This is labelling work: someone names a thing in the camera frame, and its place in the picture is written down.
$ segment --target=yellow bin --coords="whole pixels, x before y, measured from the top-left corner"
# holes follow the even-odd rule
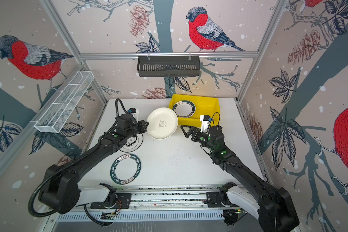
[[[220,114],[219,100],[217,98],[208,98],[205,96],[174,94],[170,101],[169,108],[172,109],[174,104],[182,100],[193,102],[196,110],[195,113],[189,118],[178,117],[178,125],[201,127],[200,115],[210,115],[210,117],[212,117],[215,112]],[[214,124],[218,125],[219,115],[214,115],[213,120]]]

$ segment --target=black metal basket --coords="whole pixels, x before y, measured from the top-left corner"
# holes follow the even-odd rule
[[[137,70],[140,77],[197,77],[199,56],[140,56]]]

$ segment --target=white spot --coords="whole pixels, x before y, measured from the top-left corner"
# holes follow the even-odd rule
[[[39,213],[42,213],[42,212],[45,210],[45,208],[46,208],[46,205],[44,205],[43,207],[41,207],[41,208],[38,210],[38,212],[39,212]]]
[[[22,181],[21,180],[19,180],[19,181],[17,181],[17,182],[15,182],[13,185],[12,185],[12,188],[19,188],[20,186],[21,186],[21,184],[22,184]]]
[[[303,5],[300,7],[299,11],[302,12],[305,8],[305,3],[303,3]]]
[[[323,219],[321,216],[318,216],[318,219],[322,222],[322,223],[326,223],[326,220],[325,219]]]

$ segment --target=bird head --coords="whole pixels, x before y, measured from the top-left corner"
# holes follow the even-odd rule
[[[186,16],[186,19],[190,20],[191,23],[193,23],[193,21],[195,21],[196,17],[202,14],[207,14],[206,10],[204,7],[200,7],[200,6],[196,6],[193,7],[190,11],[188,11],[188,14]]]
[[[3,59],[5,57],[9,59],[13,59],[13,53],[11,46],[19,41],[17,37],[11,35],[4,35],[0,37],[0,58]]]

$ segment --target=white wire shelf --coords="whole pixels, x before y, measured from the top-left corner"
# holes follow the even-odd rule
[[[37,121],[35,128],[40,132],[59,133],[93,79],[90,71],[74,72],[70,83],[57,91],[59,96]]]

